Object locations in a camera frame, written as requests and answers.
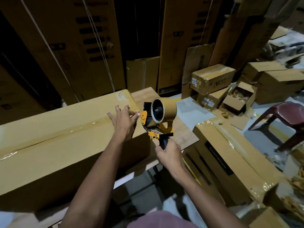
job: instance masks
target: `red plastic stool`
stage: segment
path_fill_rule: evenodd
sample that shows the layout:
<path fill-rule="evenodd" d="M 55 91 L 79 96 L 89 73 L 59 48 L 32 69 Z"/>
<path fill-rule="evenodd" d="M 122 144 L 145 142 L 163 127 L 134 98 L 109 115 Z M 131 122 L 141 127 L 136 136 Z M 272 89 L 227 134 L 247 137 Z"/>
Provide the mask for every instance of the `red plastic stool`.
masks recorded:
<path fill-rule="evenodd" d="M 295 134 L 289 138 L 284 144 L 280 145 L 276 151 L 284 151 L 292 149 L 295 145 L 304 140 L 304 107 L 299 103 L 287 101 L 270 107 L 264 112 L 249 128 L 251 130 L 267 115 L 272 116 L 267 120 L 267 124 L 272 123 L 278 118 L 285 125 L 295 129 Z"/>

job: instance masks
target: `stool leg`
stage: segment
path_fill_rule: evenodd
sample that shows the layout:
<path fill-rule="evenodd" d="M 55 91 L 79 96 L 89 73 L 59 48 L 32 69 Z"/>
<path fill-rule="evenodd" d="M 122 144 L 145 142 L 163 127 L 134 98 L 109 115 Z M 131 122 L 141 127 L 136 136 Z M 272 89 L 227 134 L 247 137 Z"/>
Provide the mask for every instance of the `stool leg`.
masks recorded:
<path fill-rule="evenodd" d="M 271 114 L 271 112 L 270 112 L 270 109 L 271 108 L 269 108 L 268 110 L 266 110 L 265 112 L 264 112 L 264 114 L 262 114 L 249 128 L 248 128 L 248 130 L 251 130 L 257 123 L 259 123 L 262 119 L 264 119 L 264 118 L 266 118 L 266 116 L 268 115 L 268 114 Z"/>
<path fill-rule="evenodd" d="M 271 124 L 277 117 L 275 115 L 272 115 L 267 121 L 267 124 Z"/>
<path fill-rule="evenodd" d="M 304 141 L 304 133 L 295 133 L 285 143 L 280 145 L 275 151 L 282 152 L 284 150 L 291 150 L 294 146 L 298 145 L 302 141 Z"/>

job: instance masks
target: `purple shirt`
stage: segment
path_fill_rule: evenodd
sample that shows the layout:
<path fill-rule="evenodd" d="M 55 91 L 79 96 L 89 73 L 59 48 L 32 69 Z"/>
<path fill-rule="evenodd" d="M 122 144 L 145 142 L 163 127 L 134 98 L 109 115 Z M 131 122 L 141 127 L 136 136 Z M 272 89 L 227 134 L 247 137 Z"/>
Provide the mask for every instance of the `purple shirt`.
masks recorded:
<path fill-rule="evenodd" d="M 171 214 L 168 211 L 154 211 L 148 213 L 136 221 L 131 222 L 127 228 L 198 228 L 192 222 L 186 221 L 180 217 Z"/>

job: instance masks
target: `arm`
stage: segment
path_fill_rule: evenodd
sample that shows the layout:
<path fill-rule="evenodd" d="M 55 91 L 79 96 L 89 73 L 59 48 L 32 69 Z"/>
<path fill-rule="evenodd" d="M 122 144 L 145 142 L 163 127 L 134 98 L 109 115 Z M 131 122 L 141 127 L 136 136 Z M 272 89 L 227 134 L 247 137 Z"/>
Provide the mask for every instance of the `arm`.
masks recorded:
<path fill-rule="evenodd" d="M 184 166 L 180 148 L 172 139 L 169 139 L 165 151 L 160 146 L 157 146 L 155 150 L 159 161 L 187 192 L 206 225 L 209 228 L 248 228 L 195 181 Z"/>
<path fill-rule="evenodd" d="M 123 143 L 131 138 L 139 112 L 121 111 L 115 107 L 116 117 L 108 112 L 114 126 L 114 134 L 106 149 L 80 185 L 60 224 L 60 227 L 96 227 L 102 226 L 107 215 L 111 192 L 120 161 Z"/>

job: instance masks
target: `forearm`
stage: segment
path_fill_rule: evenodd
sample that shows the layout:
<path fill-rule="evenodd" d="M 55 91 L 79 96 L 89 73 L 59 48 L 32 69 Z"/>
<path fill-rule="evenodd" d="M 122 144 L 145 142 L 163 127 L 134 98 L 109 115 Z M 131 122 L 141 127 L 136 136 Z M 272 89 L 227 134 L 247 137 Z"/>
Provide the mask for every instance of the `forearm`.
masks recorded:
<path fill-rule="evenodd" d="M 189 173 L 181 171 L 177 182 L 187 192 L 208 228 L 248 228 L 225 206 L 203 190 Z"/>
<path fill-rule="evenodd" d="M 122 147 L 121 138 L 113 135 L 75 194 L 62 221 L 62 227 L 95 227 L 103 224 L 114 187 Z"/>

